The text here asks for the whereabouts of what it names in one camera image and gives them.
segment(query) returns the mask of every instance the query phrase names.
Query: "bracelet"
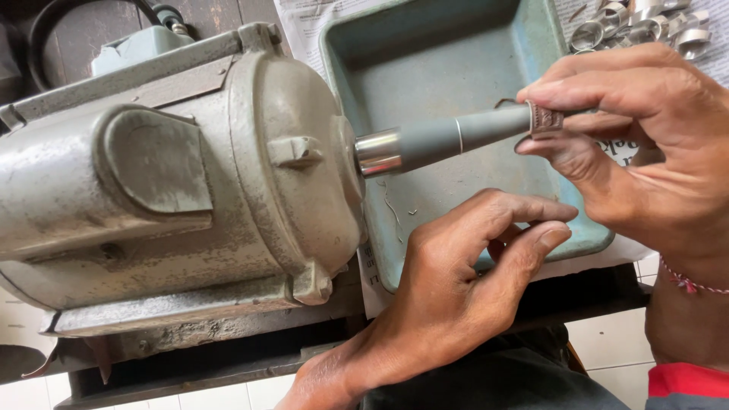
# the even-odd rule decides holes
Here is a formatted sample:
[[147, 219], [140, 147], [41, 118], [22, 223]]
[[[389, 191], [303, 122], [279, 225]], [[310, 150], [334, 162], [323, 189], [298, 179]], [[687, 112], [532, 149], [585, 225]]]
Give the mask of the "bracelet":
[[671, 268], [666, 265], [666, 261], [663, 259], [663, 255], [660, 256], [660, 264], [671, 274], [671, 282], [675, 283], [678, 287], [685, 287], [688, 293], [697, 293], [697, 289], [707, 290], [711, 293], [719, 293], [720, 295], [729, 295], [729, 290], [714, 289], [713, 287], [699, 285], [686, 276], [677, 274]]

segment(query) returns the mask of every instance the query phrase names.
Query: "black cable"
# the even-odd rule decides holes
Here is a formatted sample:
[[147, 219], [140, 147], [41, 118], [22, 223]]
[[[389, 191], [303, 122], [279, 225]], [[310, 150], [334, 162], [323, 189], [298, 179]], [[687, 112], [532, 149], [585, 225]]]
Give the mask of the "black cable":
[[[43, 50], [48, 42], [48, 36], [50, 36], [51, 31], [53, 31], [55, 25], [64, 15], [78, 6], [93, 3], [94, 1], [100, 0], [53, 0], [41, 10], [33, 22], [28, 49], [28, 69], [31, 72], [33, 81], [35, 81], [38, 89], [41, 91], [47, 91], [52, 88], [43, 69]], [[147, 0], [124, 1], [134, 3], [153, 26], [162, 25]]]

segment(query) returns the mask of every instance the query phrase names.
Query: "wooden workbench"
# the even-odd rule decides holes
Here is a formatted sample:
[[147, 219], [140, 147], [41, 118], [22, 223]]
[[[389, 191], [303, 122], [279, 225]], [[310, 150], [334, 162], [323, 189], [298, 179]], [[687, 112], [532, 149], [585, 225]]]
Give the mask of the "wooden workbench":
[[[50, 0], [4, 0], [0, 12], [28, 33], [35, 16]], [[157, 0], [177, 8], [190, 34], [206, 39], [244, 23], [281, 22], [274, 0]], [[79, 6], [67, 14], [48, 39], [44, 66], [48, 80], [58, 87], [91, 76], [91, 60], [101, 45], [149, 26], [136, 6], [126, 1], [103, 0]], [[291, 55], [284, 38], [284, 52]]]

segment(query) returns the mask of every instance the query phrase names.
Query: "white tile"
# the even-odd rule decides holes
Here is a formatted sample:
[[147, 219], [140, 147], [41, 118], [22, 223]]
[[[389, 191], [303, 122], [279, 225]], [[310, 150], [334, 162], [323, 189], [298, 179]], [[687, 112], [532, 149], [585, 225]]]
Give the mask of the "white tile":
[[147, 401], [135, 401], [134, 403], [117, 404], [114, 410], [149, 410]]
[[0, 385], [0, 409], [50, 410], [45, 380], [28, 379]]
[[180, 399], [177, 395], [153, 398], [147, 403], [149, 403], [149, 410], [180, 410]]
[[43, 379], [45, 379], [46, 386], [48, 386], [48, 400], [51, 408], [71, 397], [71, 385], [67, 373], [54, 374]]
[[248, 382], [251, 410], [271, 410], [294, 384], [295, 374]]
[[645, 260], [639, 260], [638, 265], [640, 266], [640, 276], [651, 276], [658, 274], [658, 264], [660, 263], [660, 256], [654, 255]]
[[567, 323], [569, 341], [587, 370], [653, 361], [645, 308]]
[[655, 278], [657, 278], [658, 275], [651, 275], [651, 276], [643, 276], [640, 278], [640, 281], [645, 283], [646, 285], [653, 286], [655, 284]]
[[644, 410], [648, 400], [648, 371], [653, 366], [655, 363], [604, 368], [588, 374], [632, 410]]
[[179, 395], [181, 410], [251, 410], [245, 384]]

